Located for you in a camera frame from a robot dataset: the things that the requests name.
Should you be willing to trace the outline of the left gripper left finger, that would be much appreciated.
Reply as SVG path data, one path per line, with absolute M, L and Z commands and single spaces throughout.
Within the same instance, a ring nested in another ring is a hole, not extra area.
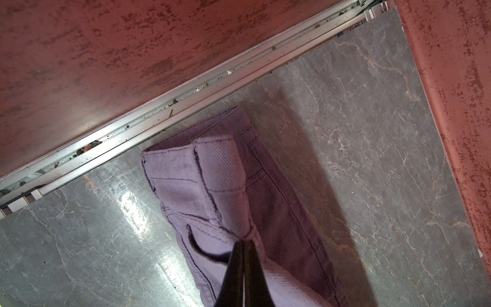
M 244 306 L 244 241 L 234 244 L 215 307 Z

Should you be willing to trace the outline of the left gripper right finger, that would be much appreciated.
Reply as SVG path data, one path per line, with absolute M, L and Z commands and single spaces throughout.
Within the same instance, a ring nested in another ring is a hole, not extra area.
M 274 306 L 253 241 L 244 243 L 244 306 Z

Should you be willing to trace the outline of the purple trousers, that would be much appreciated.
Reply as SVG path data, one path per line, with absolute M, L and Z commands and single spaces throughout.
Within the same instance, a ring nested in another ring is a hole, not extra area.
M 145 149 L 141 163 L 205 306 L 216 303 L 243 239 L 256 245 L 276 306 L 349 304 L 305 206 L 242 107 Z

